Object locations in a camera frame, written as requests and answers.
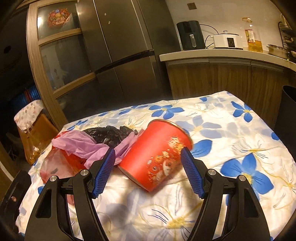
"refrigerator door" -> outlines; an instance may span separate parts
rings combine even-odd
[[[111,64],[111,57],[106,46],[93,0],[80,0],[76,4],[76,9],[91,70],[96,71]]]
[[[96,77],[102,90],[101,99],[108,111],[127,106],[114,68],[99,73]]]
[[[137,0],[94,0],[112,62],[152,50]]]
[[[164,98],[155,56],[119,65],[115,71],[128,106]]]

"black air fryer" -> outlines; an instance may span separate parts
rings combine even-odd
[[[198,21],[177,23],[184,50],[205,49],[205,41]]]

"refrigerator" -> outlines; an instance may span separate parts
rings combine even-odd
[[[172,99],[159,55],[180,45],[165,0],[79,0],[76,8],[107,110]]]

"rice cooker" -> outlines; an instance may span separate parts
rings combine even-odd
[[[223,31],[222,34],[215,34],[212,37],[214,39],[215,49],[243,49],[242,40],[238,34]]]

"dish rack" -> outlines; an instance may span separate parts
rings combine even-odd
[[[296,63],[296,57],[294,57],[291,53],[291,51],[296,53],[296,31],[291,29],[290,25],[285,25],[283,22],[279,22],[278,27],[281,34],[283,48],[288,50],[289,60]]]

